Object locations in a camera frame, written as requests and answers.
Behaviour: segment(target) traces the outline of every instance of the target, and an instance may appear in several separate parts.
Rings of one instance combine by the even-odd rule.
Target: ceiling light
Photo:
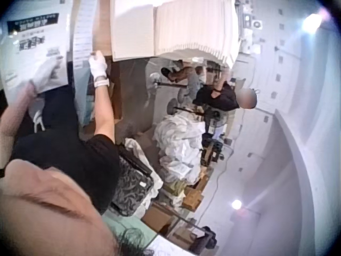
[[[241,201],[239,200],[234,200],[232,203],[232,208],[234,208],[235,210],[239,210],[241,208]]]
[[[316,30],[320,27],[322,22],[322,17],[318,14],[311,14],[303,21],[303,30],[309,34],[314,34]]]

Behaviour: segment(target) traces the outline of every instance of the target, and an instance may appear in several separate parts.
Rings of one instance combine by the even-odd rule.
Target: patterned bag
[[[134,214],[154,186],[152,171],[123,145],[118,147],[121,176],[111,202],[120,215]]]

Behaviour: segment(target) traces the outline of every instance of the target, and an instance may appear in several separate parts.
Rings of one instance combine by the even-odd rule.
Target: air conditioner
[[[253,20],[252,28],[254,29],[263,29],[263,22],[261,20]]]

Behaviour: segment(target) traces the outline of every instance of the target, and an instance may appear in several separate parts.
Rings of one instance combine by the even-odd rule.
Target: cable
[[[236,139],[234,140],[233,148],[231,148],[231,149],[232,149],[232,152],[230,153],[229,157],[226,159],[226,162],[225,162],[225,170],[222,171],[222,172],[218,175],[217,180],[216,180],[217,187],[216,187],[216,189],[215,189],[215,191],[214,191],[214,193],[213,193],[213,196],[212,196],[212,198],[210,199],[210,201],[209,201],[207,207],[205,208],[204,212],[203,212],[202,215],[200,216],[197,226],[199,226],[199,224],[200,224],[200,222],[201,222],[203,216],[205,215],[205,213],[207,212],[207,210],[208,210],[208,208],[210,207],[211,203],[213,202],[214,197],[215,197],[215,195],[217,194],[217,192],[218,192],[218,190],[219,190],[219,179],[220,179],[221,176],[227,171],[227,169],[228,169],[228,161],[229,161],[229,159],[231,158],[231,156],[234,154],[234,147],[236,146],[236,142],[237,142],[237,140],[238,140],[238,138],[239,138],[239,136],[240,136],[240,134],[241,134],[241,130],[242,130],[242,128],[243,128],[244,116],[245,116],[245,109],[243,109],[243,110],[244,110],[244,112],[243,112],[243,115],[242,115],[242,117],[241,117],[241,127],[240,127],[240,129],[239,129],[239,133],[238,133]]]

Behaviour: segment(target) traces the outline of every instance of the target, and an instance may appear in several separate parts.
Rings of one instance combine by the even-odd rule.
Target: wristband
[[[109,87],[109,79],[106,80],[100,80],[94,83],[95,88],[99,87],[99,86],[104,86],[106,85],[107,87]]]

